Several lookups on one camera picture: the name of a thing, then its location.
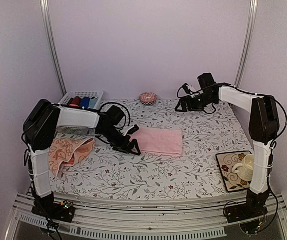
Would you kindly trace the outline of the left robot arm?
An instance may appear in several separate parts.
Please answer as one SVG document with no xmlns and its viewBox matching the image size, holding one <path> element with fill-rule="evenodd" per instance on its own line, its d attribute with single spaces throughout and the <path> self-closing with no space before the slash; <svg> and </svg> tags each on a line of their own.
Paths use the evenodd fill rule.
<svg viewBox="0 0 287 240">
<path fill-rule="evenodd" d="M 113 150 L 136 156 L 141 154 L 138 141 L 131 139 L 139 127 L 134 125 L 124 133 L 117 127 L 122 119 L 125 119 L 126 126 L 130 126 L 129 110 L 117 102 L 109 102 L 108 105 L 110 108 L 103 112 L 42 99 L 24 122 L 21 140 L 27 147 L 24 163 L 32 181 L 34 206 L 31 212 L 44 217 L 49 224 L 55 220 L 71 223 L 76 211 L 71 201 L 55 203 L 50 186 L 50 166 L 46 155 L 50 153 L 56 133 L 81 135 L 92 129 L 96 138 L 104 137 L 104 143 Z"/>
</svg>

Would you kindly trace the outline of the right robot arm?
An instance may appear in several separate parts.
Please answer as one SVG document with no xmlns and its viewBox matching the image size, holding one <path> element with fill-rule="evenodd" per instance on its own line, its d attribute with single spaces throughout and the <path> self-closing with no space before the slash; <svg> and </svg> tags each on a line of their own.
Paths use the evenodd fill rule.
<svg viewBox="0 0 287 240">
<path fill-rule="evenodd" d="M 176 112 L 204 112 L 208 105 L 226 102 L 250 114 L 248 131 L 253 141 L 254 172 L 244 204 L 226 205 L 223 214 L 229 223 L 235 223 L 264 216 L 268 213 L 266 201 L 273 194 L 270 177 L 273 168 L 273 151 L 277 139 L 284 133 L 280 128 L 278 108 L 282 105 L 272 96 L 247 92 L 229 83 L 215 82 L 211 73 L 197 78 L 200 89 L 183 84 L 180 89 L 186 93 L 178 95 Z"/>
</svg>

